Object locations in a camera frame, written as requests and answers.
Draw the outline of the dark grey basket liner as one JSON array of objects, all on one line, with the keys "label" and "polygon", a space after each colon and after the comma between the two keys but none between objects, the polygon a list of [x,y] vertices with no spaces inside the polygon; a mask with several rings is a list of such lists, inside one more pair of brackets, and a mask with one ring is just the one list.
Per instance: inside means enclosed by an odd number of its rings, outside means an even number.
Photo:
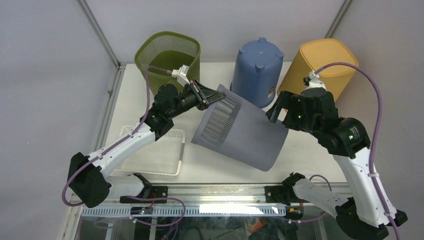
[{"label": "dark grey basket liner", "polygon": [[289,130],[272,123],[261,108],[219,85],[225,97],[208,107],[193,144],[207,148],[263,172],[277,161]]}]

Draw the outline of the blue plastic bucket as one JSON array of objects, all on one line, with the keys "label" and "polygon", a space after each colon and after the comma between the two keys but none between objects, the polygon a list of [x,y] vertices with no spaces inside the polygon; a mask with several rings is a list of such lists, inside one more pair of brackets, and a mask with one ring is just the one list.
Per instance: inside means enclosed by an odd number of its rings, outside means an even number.
[{"label": "blue plastic bucket", "polygon": [[238,50],[230,90],[259,108],[276,95],[284,53],[265,37],[250,41]]}]

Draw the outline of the olive green ribbed basket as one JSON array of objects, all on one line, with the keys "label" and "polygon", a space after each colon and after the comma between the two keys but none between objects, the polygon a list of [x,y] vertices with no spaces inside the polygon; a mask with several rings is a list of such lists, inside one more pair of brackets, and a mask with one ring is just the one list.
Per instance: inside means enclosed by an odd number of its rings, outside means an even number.
[{"label": "olive green ribbed basket", "polygon": [[178,92],[183,86],[169,73],[161,71],[178,70],[182,65],[189,67],[187,78],[200,81],[201,45],[189,36],[161,31],[150,36],[137,50],[134,62],[142,76],[148,77],[149,89],[156,95],[165,84],[173,84]]}]

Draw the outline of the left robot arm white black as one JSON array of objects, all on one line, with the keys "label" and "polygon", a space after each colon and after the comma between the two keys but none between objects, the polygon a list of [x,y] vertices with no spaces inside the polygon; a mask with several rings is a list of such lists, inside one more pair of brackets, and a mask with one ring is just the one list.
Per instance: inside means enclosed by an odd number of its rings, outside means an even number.
[{"label": "left robot arm white black", "polygon": [[70,160],[64,194],[71,189],[88,208],[106,199],[133,199],[138,203],[150,200],[151,183],[140,173],[112,176],[112,172],[142,148],[156,142],[174,126],[173,118],[197,108],[206,110],[225,98],[225,93],[208,88],[195,79],[178,92],[173,84],[162,85],[154,96],[151,108],[128,132],[110,145],[88,155],[76,153]]}]

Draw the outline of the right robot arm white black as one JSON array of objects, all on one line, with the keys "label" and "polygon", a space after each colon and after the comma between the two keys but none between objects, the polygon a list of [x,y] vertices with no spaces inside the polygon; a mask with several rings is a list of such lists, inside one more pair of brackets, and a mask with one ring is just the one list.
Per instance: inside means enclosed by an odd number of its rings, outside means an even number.
[{"label": "right robot arm white black", "polygon": [[396,209],[383,192],[373,163],[371,141],[364,125],[352,117],[340,117],[333,94],[322,87],[309,88],[300,94],[282,91],[266,112],[268,120],[277,121],[286,110],[282,124],[290,130],[308,133],[317,139],[342,170],[351,196],[342,197],[318,186],[300,173],[291,173],[273,195],[280,203],[304,200],[332,216],[339,228],[355,240],[382,240],[388,227],[399,227],[408,219]]}]

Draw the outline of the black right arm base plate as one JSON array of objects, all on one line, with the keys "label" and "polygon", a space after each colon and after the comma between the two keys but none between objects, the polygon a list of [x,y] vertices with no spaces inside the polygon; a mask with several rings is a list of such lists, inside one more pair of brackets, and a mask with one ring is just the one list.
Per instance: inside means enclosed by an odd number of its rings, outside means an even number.
[{"label": "black right arm base plate", "polygon": [[266,203],[300,203],[300,199],[295,195],[292,187],[284,185],[267,185],[264,187]]}]

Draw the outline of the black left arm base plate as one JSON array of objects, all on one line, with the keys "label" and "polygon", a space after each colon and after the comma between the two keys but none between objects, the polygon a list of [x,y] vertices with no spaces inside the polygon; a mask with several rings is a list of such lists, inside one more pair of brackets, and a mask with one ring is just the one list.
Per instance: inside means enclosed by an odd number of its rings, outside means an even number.
[{"label": "black left arm base plate", "polygon": [[168,190],[169,190],[168,186],[153,185],[150,189],[143,190],[142,193],[135,196],[136,198],[147,199],[147,200],[137,200],[128,196],[121,196],[119,199],[119,202],[121,204],[151,204],[152,202],[164,204],[164,203],[167,203],[166,199],[165,200],[163,199],[156,200],[156,199],[168,197]]}]

